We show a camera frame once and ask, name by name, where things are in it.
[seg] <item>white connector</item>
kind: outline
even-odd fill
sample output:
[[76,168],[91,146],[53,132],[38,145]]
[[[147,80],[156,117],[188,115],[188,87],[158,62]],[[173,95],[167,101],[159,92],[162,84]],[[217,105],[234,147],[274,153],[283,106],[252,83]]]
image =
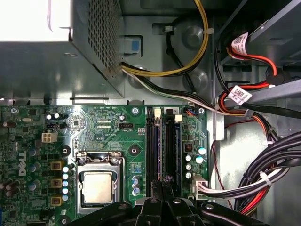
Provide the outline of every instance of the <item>white connector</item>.
[[57,141],[57,133],[42,133],[42,143],[53,143]]
[[182,115],[181,115],[181,114],[176,114],[176,115],[174,116],[174,121],[175,121],[176,123],[181,122],[181,121],[182,121]]
[[155,120],[161,119],[161,109],[160,108],[154,109],[154,116],[155,116]]

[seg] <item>white label sticker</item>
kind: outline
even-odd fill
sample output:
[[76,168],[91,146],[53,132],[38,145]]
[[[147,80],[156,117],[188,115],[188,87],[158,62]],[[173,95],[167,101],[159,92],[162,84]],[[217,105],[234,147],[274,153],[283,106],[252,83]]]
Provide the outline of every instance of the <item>white label sticker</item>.
[[252,96],[251,93],[248,93],[244,89],[240,88],[239,86],[235,86],[232,91],[229,93],[228,97],[234,100],[239,105],[242,105]]
[[231,44],[232,48],[243,55],[247,55],[246,53],[246,39],[248,37],[249,32],[240,35],[239,37],[235,38]]

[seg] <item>perforated metal grille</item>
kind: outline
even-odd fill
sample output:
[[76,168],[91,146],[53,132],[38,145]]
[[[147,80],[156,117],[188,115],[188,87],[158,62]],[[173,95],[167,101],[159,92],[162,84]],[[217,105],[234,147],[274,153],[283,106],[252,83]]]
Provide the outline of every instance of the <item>perforated metal grille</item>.
[[118,0],[89,0],[88,42],[112,77],[120,70]]

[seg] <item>motherboard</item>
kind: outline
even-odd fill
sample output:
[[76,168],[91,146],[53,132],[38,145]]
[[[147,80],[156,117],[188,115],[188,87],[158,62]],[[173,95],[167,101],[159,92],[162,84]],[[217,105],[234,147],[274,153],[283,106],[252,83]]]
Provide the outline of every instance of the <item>motherboard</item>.
[[189,106],[0,107],[0,226],[64,226],[153,180],[198,198],[206,112]]

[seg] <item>cpu socket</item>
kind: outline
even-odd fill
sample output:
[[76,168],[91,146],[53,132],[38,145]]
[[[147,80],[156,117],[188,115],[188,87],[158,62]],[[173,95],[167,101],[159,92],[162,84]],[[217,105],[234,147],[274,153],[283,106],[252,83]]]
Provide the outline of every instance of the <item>cpu socket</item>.
[[124,158],[105,152],[76,154],[77,213],[89,214],[122,200]]

